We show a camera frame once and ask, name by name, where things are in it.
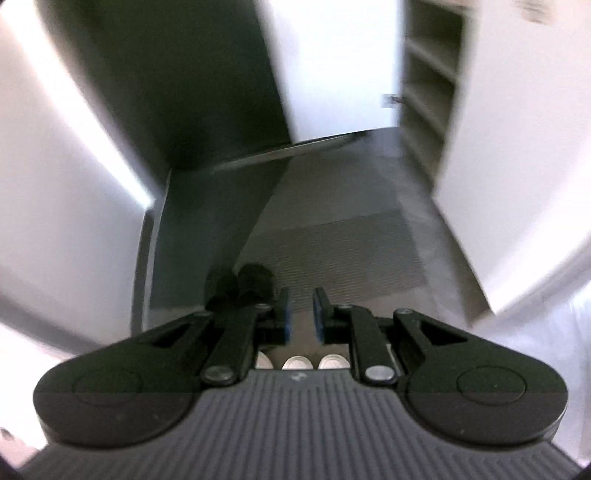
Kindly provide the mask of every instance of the hallway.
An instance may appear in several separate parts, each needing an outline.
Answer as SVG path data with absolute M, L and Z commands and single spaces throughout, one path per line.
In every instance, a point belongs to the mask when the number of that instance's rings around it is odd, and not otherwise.
M 314 365 L 346 346 L 316 339 L 311 295 L 356 303 L 390 317 L 407 307 L 467 329 L 486 301 L 439 216 L 427 179 L 396 130 L 294 157 L 261 213 L 235 269 L 261 262 L 294 300 L 290 344 L 267 352 L 276 367 L 292 355 Z

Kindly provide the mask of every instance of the shelving unit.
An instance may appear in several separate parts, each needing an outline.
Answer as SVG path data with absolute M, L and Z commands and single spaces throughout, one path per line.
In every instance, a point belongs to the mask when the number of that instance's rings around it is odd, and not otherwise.
M 466 12 L 446 0 L 406 3 L 400 133 L 432 182 L 453 112 Z
M 449 81 L 456 81 L 460 51 L 455 42 L 429 37 L 408 37 L 406 47 Z

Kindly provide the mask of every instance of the shelf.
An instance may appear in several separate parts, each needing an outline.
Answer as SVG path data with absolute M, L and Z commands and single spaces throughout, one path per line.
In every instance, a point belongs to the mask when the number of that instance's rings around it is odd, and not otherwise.
M 404 85 L 402 96 L 441 137 L 445 137 L 452 111 L 453 88 L 441 83 L 418 82 Z
M 402 124 L 400 136 L 431 181 L 435 181 L 443 143 L 428 126 L 418 122 Z
M 457 43 L 440 38 L 408 37 L 406 44 L 413 55 L 451 82 L 456 81 L 460 56 L 460 46 Z
M 456 15 L 464 15 L 468 10 L 467 7 L 462 7 L 461 5 L 452 5 L 448 3 L 446 0 L 421 0 L 426 4 L 435 5 L 436 7 L 443 8 L 448 12 L 452 12 Z

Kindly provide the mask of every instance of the white wall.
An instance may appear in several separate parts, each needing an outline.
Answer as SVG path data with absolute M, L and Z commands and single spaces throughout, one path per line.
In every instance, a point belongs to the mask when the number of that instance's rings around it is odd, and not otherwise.
M 144 208 L 60 115 L 8 26 L 11 1 L 0 11 L 0 293 L 83 338 L 120 340 Z
M 434 194 L 499 312 L 591 235 L 591 3 L 549 25 L 479 2 L 455 133 Z

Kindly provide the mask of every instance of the dark gray wall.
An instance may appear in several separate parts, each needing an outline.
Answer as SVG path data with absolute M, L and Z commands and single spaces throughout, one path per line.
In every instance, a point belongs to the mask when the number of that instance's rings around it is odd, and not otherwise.
M 44 11 L 129 135 L 141 124 L 170 166 L 290 143 L 252 0 L 53 0 Z
M 156 246 L 151 309 L 203 303 L 214 266 L 233 267 L 287 160 L 216 174 L 174 171 Z
M 43 0 L 42 12 L 160 184 L 173 168 L 151 308 L 201 303 L 207 272 L 233 265 L 287 162 L 196 171 L 290 143 L 253 0 Z

